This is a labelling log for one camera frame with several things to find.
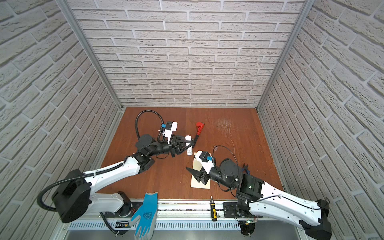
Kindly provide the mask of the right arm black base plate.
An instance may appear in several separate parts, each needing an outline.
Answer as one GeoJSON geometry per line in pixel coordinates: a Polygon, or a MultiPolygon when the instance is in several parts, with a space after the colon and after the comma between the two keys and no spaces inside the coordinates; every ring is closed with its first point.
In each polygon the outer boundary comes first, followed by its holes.
{"type": "Polygon", "coordinates": [[[224,202],[223,211],[225,218],[258,218],[259,216],[254,216],[250,212],[250,206],[238,205],[235,202],[224,202]]]}

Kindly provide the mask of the cream yellow envelope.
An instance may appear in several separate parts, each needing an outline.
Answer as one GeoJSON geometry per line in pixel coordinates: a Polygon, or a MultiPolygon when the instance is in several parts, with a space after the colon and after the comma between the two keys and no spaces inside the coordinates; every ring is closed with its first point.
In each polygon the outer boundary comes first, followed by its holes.
{"type": "Polygon", "coordinates": [[[204,168],[201,162],[196,159],[197,155],[199,155],[200,153],[201,151],[194,153],[193,170],[196,170],[197,173],[193,173],[192,175],[191,187],[198,189],[210,189],[211,181],[205,180],[205,172],[201,172],[201,170],[204,170],[204,168]]]}

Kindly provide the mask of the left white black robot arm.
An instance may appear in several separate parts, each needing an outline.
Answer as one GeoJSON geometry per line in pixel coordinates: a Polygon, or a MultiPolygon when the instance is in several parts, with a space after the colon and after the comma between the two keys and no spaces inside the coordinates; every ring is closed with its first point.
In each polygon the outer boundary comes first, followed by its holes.
{"type": "Polygon", "coordinates": [[[196,144],[182,136],[171,137],[170,142],[158,143],[150,135],[143,135],[136,143],[138,151],[114,165],[82,173],[71,171],[68,182],[60,184],[52,200],[63,223],[70,223],[84,214],[97,212],[117,213],[126,217],[132,211],[132,204],[124,192],[100,194],[104,187],[129,176],[148,170],[153,164],[152,156],[179,155],[196,144]]]}

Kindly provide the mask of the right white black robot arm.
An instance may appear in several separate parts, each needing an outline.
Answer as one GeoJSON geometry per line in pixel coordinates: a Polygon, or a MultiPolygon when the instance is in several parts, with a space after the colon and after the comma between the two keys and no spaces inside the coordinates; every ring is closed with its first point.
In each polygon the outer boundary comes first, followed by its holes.
{"type": "Polygon", "coordinates": [[[316,240],[329,240],[332,236],[328,221],[329,204],[325,200],[310,201],[281,191],[250,174],[231,159],[225,159],[219,167],[202,162],[202,168],[188,171],[199,182],[214,181],[230,190],[236,190],[236,209],[240,215],[270,217],[303,229],[316,240]]]}

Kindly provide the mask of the white glue stick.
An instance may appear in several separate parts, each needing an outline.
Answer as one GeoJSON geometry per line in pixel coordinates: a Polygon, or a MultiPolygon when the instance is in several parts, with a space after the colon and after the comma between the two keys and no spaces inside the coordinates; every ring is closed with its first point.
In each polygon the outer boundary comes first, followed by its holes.
{"type": "Polygon", "coordinates": [[[188,143],[186,143],[186,146],[188,147],[186,149],[186,152],[187,152],[187,155],[188,156],[192,156],[193,155],[193,140],[192,140],[192,137],[190,135],[186,135],[185,137],[186,141],[189,141],[188,143]]]}

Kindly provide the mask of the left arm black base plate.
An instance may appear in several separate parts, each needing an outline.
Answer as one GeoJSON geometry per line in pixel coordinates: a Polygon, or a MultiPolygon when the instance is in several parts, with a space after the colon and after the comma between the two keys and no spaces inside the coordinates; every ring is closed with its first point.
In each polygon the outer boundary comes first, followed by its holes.
{"type": "Polygon", "coordinates": [[[104,215],[106,218],[131,218],[142,204],[143,202],[131,202],[130,205],[124,204],[122,210],[116,213],[105,212],[104,215]]]}

